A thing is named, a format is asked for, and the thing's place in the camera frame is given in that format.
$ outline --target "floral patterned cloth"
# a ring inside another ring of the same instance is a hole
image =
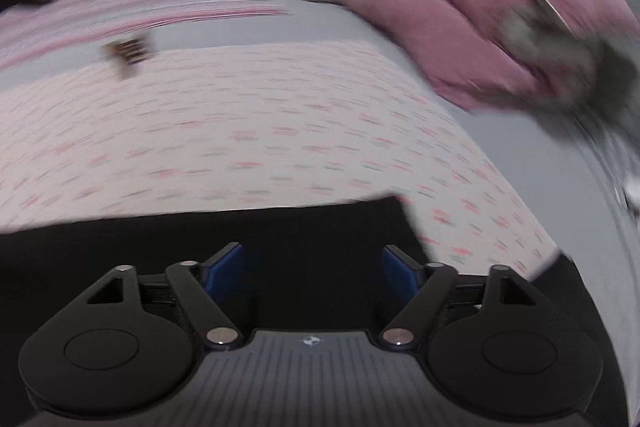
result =
[[[556,245],[418,82],[355,41],[161,52],[0,93],[0,230],[388,191],[432,256],[533,275]]]

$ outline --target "striped towel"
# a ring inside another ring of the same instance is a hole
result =
[[[72,44],[176,22],[278,15],[271,0],[60,0],[0,16],[0,69]]]

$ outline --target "black cloth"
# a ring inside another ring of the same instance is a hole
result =
[[[286,284],[262,289],[270,305],[253,320],[268,328],[286,327],[292,317],[304,327],[300,310],[305,309],[312,329],[379,329],[398,304],[370,260],[379,259],[388,244],[421,263],[428,260],[393,197],[308,208],[101,219],[0,235],[0,425],[13,427],[33,414],[17,369],[20,346],[87,286],[118,264],[133,264],[140,274],[161,273],[178,261],[204,261],[232,241],[267,257],[277,250],[279,264],[267,269],[290,270],[290,278],[278,277]],[[348,295],[327,291],[318,303],[310,294],[332,284],[347,288]],[[616,357],[576,267],[560,256],[534,285],[600,348],[605,369],[589,418],[596,426],[626,426]],[[366,305],[372,301],[376,306]],[[225,312],[242,315],[238,309]]]

